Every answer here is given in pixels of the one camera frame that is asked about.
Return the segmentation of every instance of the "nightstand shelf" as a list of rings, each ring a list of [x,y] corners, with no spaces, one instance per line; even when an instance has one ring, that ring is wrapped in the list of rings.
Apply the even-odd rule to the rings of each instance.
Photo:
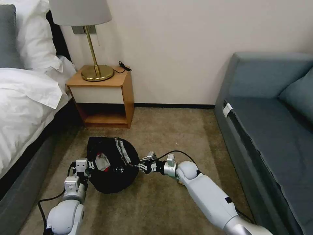
[[[77,110],[86,127],[130,128],[134,97],[130,72],[115,73],[106,81],[88,82],[79,70],[68,82]]]

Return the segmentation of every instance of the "beige carpet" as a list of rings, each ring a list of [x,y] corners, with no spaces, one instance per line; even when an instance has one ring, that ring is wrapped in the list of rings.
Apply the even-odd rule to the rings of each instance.
[[[140,157],[149,151],[160,156],[173,149],[182,150],[241,211],[251,216],[213,110],[202,109],[136,108],[130,129],[69,127],[60,134],[38,198],[53,197],[62,191],[70,162],[85,157],[90,136],[124,138]],[[180,153],[175,157],[179,162],[187,160]],[[58,202],[43,203],[46,216]],[[20,234],[41,235],[42,230],[42,218],[34,205]],[[81,234],[224,233],[206,220],[184,186],[159,173],[139,172],[130,187],[116,194],[101,194],[89,183]]]

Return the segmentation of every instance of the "gray sofa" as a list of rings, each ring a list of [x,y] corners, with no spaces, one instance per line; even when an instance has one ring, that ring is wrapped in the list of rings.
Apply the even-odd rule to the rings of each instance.
[[[274,235],[313,234],[313,125],[278,99],[312,67],[313,55],[235,53],[215,106],[255,221]]]

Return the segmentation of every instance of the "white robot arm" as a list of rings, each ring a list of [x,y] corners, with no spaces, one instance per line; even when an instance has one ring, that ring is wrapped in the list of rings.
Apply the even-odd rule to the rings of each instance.
[[[227,194],[202,174],[195,163],[185,161],[177,165],[173,154],[167,161],[160,162],[150,152],[141,160],[140,169],[146,174],[160,172],[177,178],[186,186],[191,198],[205,217],[215,226],[223,229],[227,235],[273,235],[266,228],[246,222],[236,212],[236,208]]]
[[[243,220],[227,194],[213,180],[202,174],[195,163],[175,162],[173,154],[167,161],[159,161],[153,152],[143,158],[138,165],[146,174],[160,172],[183,183],[191,198],[205,217],[215,226],[223,229],[227,235],[273,235],[264,227]],[[87,159],[76,161],[76,173],[67,177],[63,200],[54,207],[48,216],[47,231],[54,234],[78,235],[79,226],[84,217],[84,200],[87,189]]]

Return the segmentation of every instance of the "bed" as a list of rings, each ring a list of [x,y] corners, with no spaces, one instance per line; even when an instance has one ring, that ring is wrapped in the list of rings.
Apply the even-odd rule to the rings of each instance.
[[[10,4],[14,0],[0,0],[0,6],[8,2]],[[32,10],[36,12],[42,10],[44,14],[47,12],[45,4],[49,3],[47,0],[25,0],[23,3],[15,0],[15,2],[17,4],[28,2],[27,7],[33,4],[35,7]],[[5,13],[15,8],[8,9],[5,9]],[[19,20],[21,24],[19,17],[16,15],[17,25]],[[68,119],[69,112],[72,112],[69,104],[70,95],[65,83],[76,72],[75,67],[70,61],[60,27],[52,21],[51,12],[46,14],[46,19],[50,24],[56,49],[55,57],[50,60],[51,66],[44,64],[43,60],[38,60],[32,61],[33,64],[30,64],[32,68],[27,70],[3,66],[0,68],[0,234],[16,234],[27,218],[50,164],[58,129],[65,123],[64,117]],[[0,65],[9,60],[10,58],[0,61]],[[27,63],[20,65],[16,59],[12,59],[11,62],[17,64],[13,68],[28,66],[25,65]],[[40,66],[34,68],[33,65],[36,63]],[[57,88],[54,87],[52,92],[49,84],[58,85],[59,99],[53,96]],[[27,90],[29,87],[40,89],[37,88],[37,92],[32,91],[29,94]],[[40,103],[38,99],[44,99],[45,104]]]

